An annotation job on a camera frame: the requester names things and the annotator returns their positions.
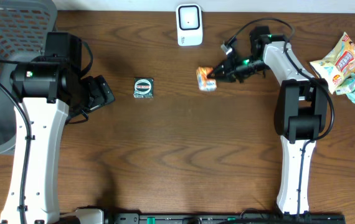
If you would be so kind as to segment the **round black lidded cup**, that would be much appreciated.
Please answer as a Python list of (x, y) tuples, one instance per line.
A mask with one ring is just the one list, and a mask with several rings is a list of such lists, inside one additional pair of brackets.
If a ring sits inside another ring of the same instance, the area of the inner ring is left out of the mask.
[(135, 98), (153, 98), (154, 80), (152, 78), (135, 78), (133, 96)]

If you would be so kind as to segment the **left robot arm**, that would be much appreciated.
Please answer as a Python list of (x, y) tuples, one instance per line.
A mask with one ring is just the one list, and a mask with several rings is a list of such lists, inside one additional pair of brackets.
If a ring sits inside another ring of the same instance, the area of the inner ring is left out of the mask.
[(104, 77), (84, 77), (67, 62), (23, 62), (11, 77), (17, 93), (16, 145), (0, 223), (104, 223), (100, 208), (61, 214), (57, 190), (65, 125), (115, 99)]

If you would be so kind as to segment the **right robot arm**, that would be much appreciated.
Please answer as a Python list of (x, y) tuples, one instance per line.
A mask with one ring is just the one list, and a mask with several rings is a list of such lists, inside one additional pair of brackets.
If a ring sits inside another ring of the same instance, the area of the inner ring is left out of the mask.
[(273, 122), (283, 150), (277, 207), (284, 215), (300, 217), (310, 209), (311, 157), (326, 123), (327, 82), (307, 72), (292, 52), (289, 38), (271, 34), (267, 26), (250, 32), (249, 57), (238, 56), (235, 41), (233, 37), (220, 46), (227, 58), (213, 68), (208, 78), (242, 82), (261, 70), (271, 70), (276, 77), (280, 91)]

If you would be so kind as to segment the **yellow blue snack bag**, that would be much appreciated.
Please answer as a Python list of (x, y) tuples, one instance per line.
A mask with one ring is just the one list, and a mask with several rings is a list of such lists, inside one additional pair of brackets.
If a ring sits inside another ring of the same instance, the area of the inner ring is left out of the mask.
[(334, 49), (321, 60), (310, 62), (313, 71), (328, 83), (331, 94), (355, 72), (355, 43), (344, 32)]

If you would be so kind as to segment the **green tissue pack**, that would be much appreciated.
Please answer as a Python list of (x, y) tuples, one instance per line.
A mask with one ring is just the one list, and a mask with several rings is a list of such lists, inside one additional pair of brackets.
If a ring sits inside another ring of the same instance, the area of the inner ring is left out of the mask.
[(355, 73), (352, 73), (343, 83), (335, 90), (337, 95), (352, 93), (355, 90)]

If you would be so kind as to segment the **orange juice carton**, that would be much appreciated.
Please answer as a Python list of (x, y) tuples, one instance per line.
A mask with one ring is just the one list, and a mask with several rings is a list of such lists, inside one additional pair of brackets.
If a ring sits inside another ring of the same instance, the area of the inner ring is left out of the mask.
[(207, 77), (211, 71), (213, 71), (212, 67), (197, 68), (196, 75), (200, 91), (215, 91), (217, 89), (216, 80)]

